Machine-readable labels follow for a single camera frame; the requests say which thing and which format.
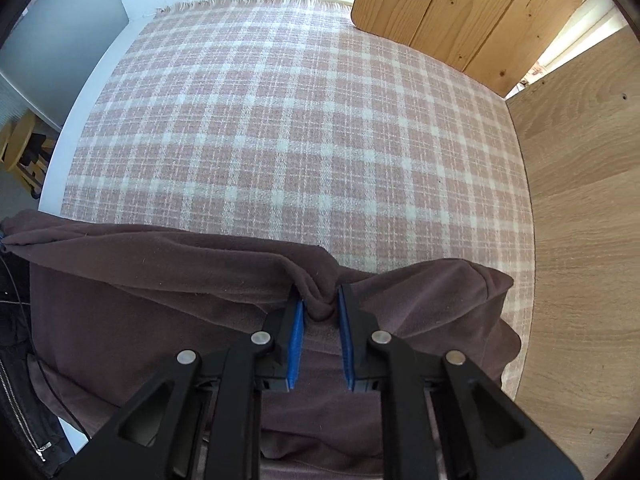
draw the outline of gray wall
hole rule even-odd
[[[38,0],[0,50],[0,72],[62,127],[95,65],[127,23],[121,0]]]
[[[27,103],[0,78],[0,128],[9,121],[17,121],[27,111]]]

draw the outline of floor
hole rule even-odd
[[[13,176],[0,171],[0,220],[13,216],[23,209],[37,208],[38,200],[34,200]]]

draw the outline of wooden stool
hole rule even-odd
[[[0,132],[0,158],[4,162],[4,170],[15,176],[34,198],[39,198],[42,192],[50,154],[55,145],[52,139],[46,138],[33,142],[37,121],[36,115],[29,110],[15,128],[9,122]]]

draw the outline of wooden wall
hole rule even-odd
[[[355,0],[351,19],[501,96],[516,86],[582,0]]]
[[[640,43],[626,27],[507,104],[536,240],[516,402],[591,480],[640,416]]]

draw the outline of wooden headboard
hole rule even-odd
[[[356,27],[464,72],[501,96],[522,79],[582,0],[355,0]]]

